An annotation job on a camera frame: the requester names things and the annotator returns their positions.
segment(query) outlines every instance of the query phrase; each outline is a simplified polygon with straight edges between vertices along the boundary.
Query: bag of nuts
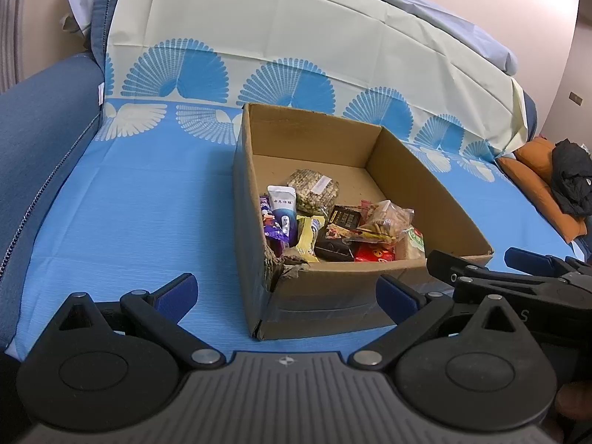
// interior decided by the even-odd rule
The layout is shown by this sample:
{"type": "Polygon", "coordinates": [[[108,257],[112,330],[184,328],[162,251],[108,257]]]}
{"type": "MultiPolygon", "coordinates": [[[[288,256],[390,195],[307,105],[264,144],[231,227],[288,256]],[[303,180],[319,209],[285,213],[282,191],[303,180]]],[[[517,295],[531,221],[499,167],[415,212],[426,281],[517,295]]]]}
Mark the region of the bag of nuts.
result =
{"type": "Polygon", "coordinates": [[[394,241],[403,237],[411,226],[414,211],[401,208],[390,200],[378,203],[362,201],[362,217],[364,224],[358,229],[367,230],[374,234],[388,235],[394,241]]]}
{"type": "Polygon", "coordinates": [[[329,218],[339,195],[339,182],[316,170],[296,170],[286,184],[296,190],[296,208],[329,218]]]}

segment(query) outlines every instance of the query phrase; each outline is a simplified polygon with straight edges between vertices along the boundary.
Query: red snack package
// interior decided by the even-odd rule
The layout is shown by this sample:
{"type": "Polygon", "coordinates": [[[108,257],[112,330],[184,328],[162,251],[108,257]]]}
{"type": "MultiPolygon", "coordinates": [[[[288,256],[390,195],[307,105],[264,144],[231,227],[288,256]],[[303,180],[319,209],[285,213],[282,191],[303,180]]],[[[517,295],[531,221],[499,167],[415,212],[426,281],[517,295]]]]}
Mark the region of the red snack package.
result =
{"type": "Polygon", "coordinates": [[[392,262],[395,254],[380,244],[360,243],[354,256],[356,262],[392,262]]]}

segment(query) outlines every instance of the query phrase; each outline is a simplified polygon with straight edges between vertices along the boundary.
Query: open cardboard box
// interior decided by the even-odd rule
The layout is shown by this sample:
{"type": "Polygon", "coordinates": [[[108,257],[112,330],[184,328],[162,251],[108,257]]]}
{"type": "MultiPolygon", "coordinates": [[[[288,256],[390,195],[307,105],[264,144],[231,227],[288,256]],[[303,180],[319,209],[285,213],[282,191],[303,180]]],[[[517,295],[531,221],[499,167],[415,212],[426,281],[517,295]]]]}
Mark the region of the open cardboard box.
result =
{"type": "Polygon", "coordinates": [[[265,241],[259,196],[297,169],[339,182],[337,205],[390,199],[415,210],[426,254],[439,249],[486,264],[493,250],[442,184],[389,130],[316,112],[247,104],[233,167],[235,245],[245,314],[259,339],[322,336],[393,322],[376,303],[389,274],[416,286],[435,279],[426,259],[288,265],[265,241]]]}

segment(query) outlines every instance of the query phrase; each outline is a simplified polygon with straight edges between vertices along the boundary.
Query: blue gripper pad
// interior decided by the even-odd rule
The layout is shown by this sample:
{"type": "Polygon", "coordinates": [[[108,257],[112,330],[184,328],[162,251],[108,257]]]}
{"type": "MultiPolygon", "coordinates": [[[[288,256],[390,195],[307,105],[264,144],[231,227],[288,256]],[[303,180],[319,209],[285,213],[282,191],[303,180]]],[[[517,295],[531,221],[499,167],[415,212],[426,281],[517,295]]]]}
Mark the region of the blue gripper pad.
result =
{"type": "Polygon", "coordinates": [[[381,275],[376,282],[376,301],[397,325],[415,314],[426,304],[421,293],[389,275],[381,275]]]}
{"type": "Polygon", "coordinates": [[[555,268],[551,259],[545,255],[528,252],[528,250],[510,247],[505,251],[505,264],[512,269],[538,275],[541,277],[555,277],[555,268]]]}
{"type": "Polygon", "coordinates": [[[197,302],[197,280],[190,273],[179,275],[151,294],[153,307],[167,319],[178,323],[197,302]]]}

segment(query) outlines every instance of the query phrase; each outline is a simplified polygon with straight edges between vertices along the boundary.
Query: purple candy wrapper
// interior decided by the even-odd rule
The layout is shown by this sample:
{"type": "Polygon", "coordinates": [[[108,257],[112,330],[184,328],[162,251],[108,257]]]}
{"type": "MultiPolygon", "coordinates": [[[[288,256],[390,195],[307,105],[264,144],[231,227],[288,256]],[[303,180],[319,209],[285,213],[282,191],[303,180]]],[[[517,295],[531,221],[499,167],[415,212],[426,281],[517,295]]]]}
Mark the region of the purple candy wrapper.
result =
{"type": "Polygon", "coordinates": [[[278,252],[280,254],[283,249],[288,247],[288,235],[282,232],[279,223],[275,221],[267,197],[259,197],[259,204],[261,206],[261,217],[263,218],[263,233],[265,234],[265,237],[277,241],[279,249],[274,249],[274,251],[276,254],[278,254],[278,252]]]}

